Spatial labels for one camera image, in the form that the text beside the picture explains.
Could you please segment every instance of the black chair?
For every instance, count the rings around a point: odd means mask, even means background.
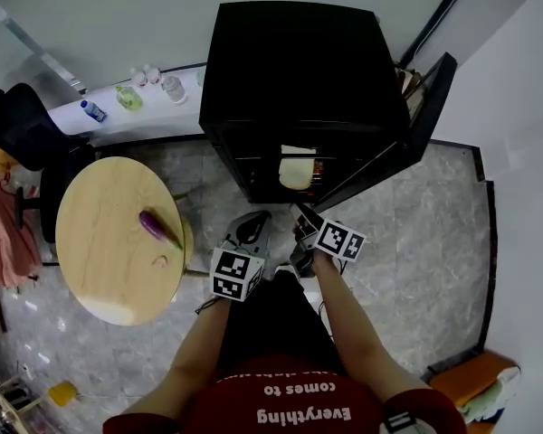
[[[43,237],[54,242],[56,216],[64,191],[72,179],[94,162],[88,138],[64,135],[29,85],[19,83],[0,90],[0,148],[31,171],[43,169],[40,197],[24,199],[16,191],[16,223],[21,230],[25,209],[40,209]]]

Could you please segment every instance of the tile floor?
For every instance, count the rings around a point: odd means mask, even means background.
[[[173,194],[188,194],[177,204],[195,231],[192,268],[208,265],[230,220],[260,208],[273,216],[271,265],[290,255],[287,206],[249,204],[206,141],[133,146],[123,155],[148,165]],[[470,151],[430,145],[418,165],[324,215],[367,234],[361,260],[348,265],[344,277],[403,366],[422,374],[477,343],[489,275],[489,211]],[[303,284],[318,307],[317,281]],[[58,268],[44,268],[20,295],[2,291],[10,331],[0,335],[0,372],[6,376],[27,364],[36,393],[63,379],[79,388],[70,406],[45,403],[36,411],[36,430],[101,432],[106,418],[161,380],[205,292],[204,281],[184,278],[156,320],[114,326],[79,305]]]

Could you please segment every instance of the small white container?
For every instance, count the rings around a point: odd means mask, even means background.
[[[143,88],[147,85],[147,76],[145,72],[140,71],[136,68],[131,68],[130,78],[133,80],[133,83],[140,88]]]
[[[150,64],[145,64],[143,69],[145,70],[149,82],[157,84],[161,81],[161,71],[158,68],[151,66]]]
[[[183,88],[181,80],[179,80],[178,77],[165,77],[163,79],[163,84],[161,85],[161,87],[176,105],[184,103],[187,99],[187,92]]]

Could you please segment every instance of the person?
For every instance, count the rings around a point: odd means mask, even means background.
[[[295,270],[279,267],[245,302],[201,311],[163,382],[104,434],[464,434],[453,403],[386,351],[332,258],[316,250],[312,269],[333,340]]]

